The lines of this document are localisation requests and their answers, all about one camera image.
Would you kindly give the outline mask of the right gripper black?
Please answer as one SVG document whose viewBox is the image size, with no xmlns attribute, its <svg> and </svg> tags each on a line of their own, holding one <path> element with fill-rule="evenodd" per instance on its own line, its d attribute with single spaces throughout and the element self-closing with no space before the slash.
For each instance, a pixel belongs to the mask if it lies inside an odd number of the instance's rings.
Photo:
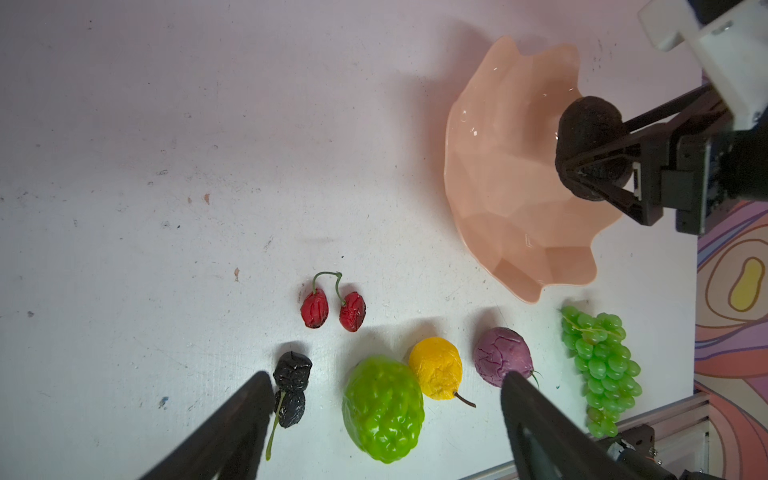
<svg viewBox="0 0 768 480">
<path fill-rule="evenodd" d="M 635 161 L 635 194 L 608 179 L 564 171 L 575 196 L 607 202 L 652 226 L 665 208 L 675 229 L 701 236 L 721 223 L 739 201 L 767 200 L 767 116 L 749 130 L 693 128 L 720 108 L 713 86 L 703 85 L 622 121 L 628 134 L 567 159 L 565 168 L 626 168 Z"/>
</svg>

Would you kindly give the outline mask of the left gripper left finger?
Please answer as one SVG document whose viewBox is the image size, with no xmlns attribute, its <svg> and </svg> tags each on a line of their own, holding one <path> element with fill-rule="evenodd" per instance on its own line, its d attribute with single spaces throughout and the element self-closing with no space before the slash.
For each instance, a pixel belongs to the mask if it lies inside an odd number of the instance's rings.
<svg viewBox="0 0 768 480">
<path fill-rule="evenodd" d="M 145 479 L 254 479 L 274 409 L 271 377 L 255 373 Z"/>
</svg>

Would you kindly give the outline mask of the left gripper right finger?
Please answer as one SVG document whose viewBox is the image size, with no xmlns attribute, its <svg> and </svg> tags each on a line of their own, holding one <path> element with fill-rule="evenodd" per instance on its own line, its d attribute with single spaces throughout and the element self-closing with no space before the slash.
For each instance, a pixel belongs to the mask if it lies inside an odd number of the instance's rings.
<svg viewBox="0 0 768 480">
<path fill-rule="evenodd" d="M 505 376 L 501 408 L 519 478 L 630 477 L 520 373 Z"/>
</svg>

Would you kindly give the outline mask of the dark fake avocado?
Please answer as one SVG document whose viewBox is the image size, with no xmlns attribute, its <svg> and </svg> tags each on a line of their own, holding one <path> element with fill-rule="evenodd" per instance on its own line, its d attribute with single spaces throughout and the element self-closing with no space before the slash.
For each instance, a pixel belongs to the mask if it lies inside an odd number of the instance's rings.
<svg viewBox="0 0 768 480">
<path fill-rule="evenodd" d="M 563 185 L 576 197 L 599 202 L 603 198 L 568 179 L 563 171 L 567 159 L 607 145 L 628 134 L 620 111 L 610 102 L 586 96 L 571 103 L 558 125 L 555 168 Z"/>
</svg>

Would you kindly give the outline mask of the purple fake fruit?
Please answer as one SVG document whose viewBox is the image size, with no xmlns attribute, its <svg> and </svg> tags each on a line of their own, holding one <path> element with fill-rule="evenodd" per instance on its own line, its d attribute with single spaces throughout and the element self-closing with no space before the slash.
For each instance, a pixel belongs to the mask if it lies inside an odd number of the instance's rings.
<svg viewBox="0 0 768 480">
<path fill-rule="evenodd" d="M 535 373 L 532 355 L 524 338 L 506 327 L 495 327 L 483 333 L 473 351 L 476 372 L 490 385 L 501 388 L 510 372 L 524 379 Z"/>
</svg>

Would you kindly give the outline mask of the green fake grape bunch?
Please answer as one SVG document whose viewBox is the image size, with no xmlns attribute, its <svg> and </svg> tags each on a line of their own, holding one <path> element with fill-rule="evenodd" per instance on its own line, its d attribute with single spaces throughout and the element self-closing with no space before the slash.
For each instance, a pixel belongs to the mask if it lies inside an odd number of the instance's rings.
<svg viewBox="0 0 768 480">
<path fill-rule="evenodd" d="M 586 426 L 595 438 L 618 434 L 620 417 L 636 405 L 643 389 L 641 367 L 624 344 L 626 330 L 615 314 L 592 316 L 575 306 L 561 309 L 562 341 L 583 379 Z"/>
</svg>

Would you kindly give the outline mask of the yellow fake pear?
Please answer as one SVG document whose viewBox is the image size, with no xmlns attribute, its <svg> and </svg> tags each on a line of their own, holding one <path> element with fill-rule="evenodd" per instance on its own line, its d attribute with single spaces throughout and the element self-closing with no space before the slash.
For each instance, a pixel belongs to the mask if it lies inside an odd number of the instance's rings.
<svg viewBox="0 0 768 480">
<path fill-rule="evenodd" d="M 411 350 L 408 365 L 422 393 L 430 399 L 457 399 L 471 408 L 476 407 L 459 393 L 463 363 L 457 347 L 448 340 L 434 336 L 418 342 Z"/>
</svg>

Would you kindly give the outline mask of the bumpy green fake fruit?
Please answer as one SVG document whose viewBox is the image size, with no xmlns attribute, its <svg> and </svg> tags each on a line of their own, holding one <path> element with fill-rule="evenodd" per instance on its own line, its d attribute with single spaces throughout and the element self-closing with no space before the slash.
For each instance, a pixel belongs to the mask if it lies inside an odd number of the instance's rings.
<svg viewBox="0 0 768 480">
<path fill-rule="evenodd" d="M 348 378 L 342 415 L 354 444 L 372 459 L 390 464 L 418 445 L 425 419 L 423 394 L 405 364 L 384 355 L 371 356 Z"/>
</svg>

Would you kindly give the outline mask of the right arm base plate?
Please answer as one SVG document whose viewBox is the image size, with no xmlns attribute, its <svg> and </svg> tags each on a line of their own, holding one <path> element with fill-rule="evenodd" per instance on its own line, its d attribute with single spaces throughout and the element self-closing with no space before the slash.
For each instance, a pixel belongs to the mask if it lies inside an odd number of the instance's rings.
<svg viewBox="0 0 768 480">
<path fill-rule="evenodd" d="M 652 479 L 656 475 L 658 465 L 652 455 L 655 430 L 651 426 L 643 424 L 630 428 L 614 437 L 598 440 L 597 445 L 638 477 Z"/>
</svg>

